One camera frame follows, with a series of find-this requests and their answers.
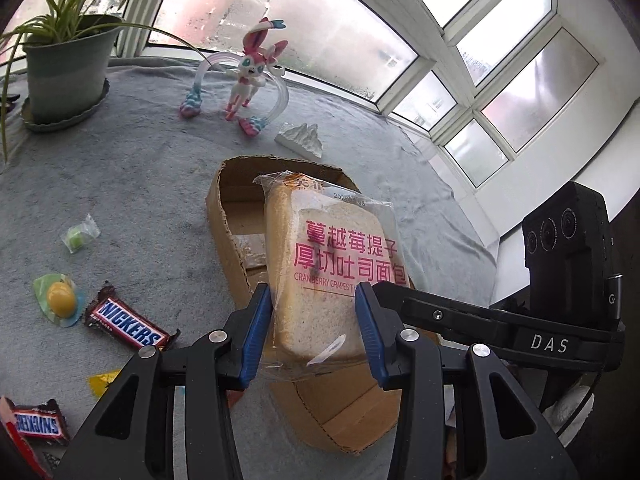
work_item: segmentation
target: metal screw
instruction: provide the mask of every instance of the metal screw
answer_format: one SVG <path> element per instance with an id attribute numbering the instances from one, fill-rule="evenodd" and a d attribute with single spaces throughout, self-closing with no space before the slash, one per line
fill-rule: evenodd
<path id="1" fill-rule="evenodd" d="M 222 343 L 226 339 L 226 332 L 224 330 L 214 330 L 209 334 L 209 341 L 212 343 Z"/>
<path id="2" fill-rule="evenodd" d="M 153 345 L 143 346 L 140 350 L 138 350 L 138 355 L 143 359 L 149 359 L 156 355 L 156 347 Z"/>
<path id="3" fill-rule="evenodd" d="M 482 343 L 478 343 L 474 345 L 474 354 L 478 357 L 487 357 L 491 353 L 491 350 L 487 345 L 483 345 Z"/>
<path id="4" fill-rule="evenodd" d="M 405 328 L 400 333 L 400 337 L 405 341 L 415 341 L 420 335 L 413 328 Z"/>

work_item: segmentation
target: yellow ball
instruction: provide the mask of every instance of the yellow ball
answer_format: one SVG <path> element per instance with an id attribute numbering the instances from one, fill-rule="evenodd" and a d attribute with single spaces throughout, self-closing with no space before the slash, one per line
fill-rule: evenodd
<path id="1" fill-rule="evenodd" d="M 56 316 L 68 318 L 76 312 L 76 295 L 73 289 L 63 282 L 53 283 L 47 291 L 47 303 Z"/>

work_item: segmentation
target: gray blanket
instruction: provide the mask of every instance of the gray blanket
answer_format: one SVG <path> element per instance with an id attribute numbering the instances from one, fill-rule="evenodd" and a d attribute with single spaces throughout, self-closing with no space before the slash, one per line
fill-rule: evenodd
<path id="1" fill-rule="evenodd" d="M 322 160 L 343 168 L 363 193 L 394 203 L 418 288 L 489 303 L 494 260 L 450 188 L 398 127 L 341 98 L 290 85 L 286 111 L 249 139 L 220 111 L 228 76 L 207 73 L 203 112 L 187 121 L 177 110 L 194 67 L 158 59 L 135 63 L 109 69 L 111 91 L 94 117 L 63 132 L 29 134 L 0 175 L 0 394 L 25 404 L 55 397 L 75 433 L 95 403 L 86 378 L 120 368 L 132 355 L 81 323 L 59 328 L 49 322 L 31 285 L 48 272 L 71 275 L 89 294 L 110 280 L 153 322 L 180 328 L 178 346 L 222 327 L 233 304 L 204 198 L 226 158 L 294 158 L 273 140 L 284 121 L 318 123 Z M 10 90 L 25 92 L 24 80 Z M 261 115 L 274 99 L 270 84 L 250 110 Z M 60 233 L 87 213 L 102 234 L 71 255 Z M 261 378 L 235 406 L 232 420 L 245 478 L 386 478 L 393 431 L 360 456 L 307 447 Z M 176 478 L 184 478 L 177 426 Z"/>

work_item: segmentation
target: cardboard box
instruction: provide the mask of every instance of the cardboard box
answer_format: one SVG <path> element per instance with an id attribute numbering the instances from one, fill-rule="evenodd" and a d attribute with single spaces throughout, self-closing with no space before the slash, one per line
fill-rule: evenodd
<path id="1" fill-rule="evenodd" d="M 264 193 L 259 174 L 293 171 L 359 191 L 339 168 L 275 156 L 238 156 L 220 165 L 207 195 L 207 216 L 236 307 L 244 308 L 266 266 L 246 269 L 238 235 L 264 234 Z M 274 382 L 271 391 L 297 436 L 310 446 L 358 453 L 398 421 L 400 392 L 384 392 L 369 365 L 344 368 L 295 383 Z"/>

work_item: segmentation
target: bread slice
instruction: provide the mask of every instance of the bread slice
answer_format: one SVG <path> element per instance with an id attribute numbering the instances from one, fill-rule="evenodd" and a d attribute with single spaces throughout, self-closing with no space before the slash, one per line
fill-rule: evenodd
<path id="1" fill-rule="evenodd" d="M 309 236 L 307 221 L 324 226 L 324 239 Z M 332 226 L 344 229 L 344 238 L 338 235 L 334 243 Z M 360 239 L 359 234 L 364 235 L 364 247 L 351 248 L 350 231 Z M 382 249 L 370 247 L 380 240 Z M 309 248 L 314 252 L 313 266 Z M 277 183 L 266 199 L 266 252 L 274 299 L 273 343 L 284 356 L 284 366 L 365 360 L 354 309 L 355 287 L 361 281 L 379 281 L 380 272 L 384 279 L 394 280 L 393 272 L 385 273 L 391 262 L 378 219 L 312 187 Z"/>

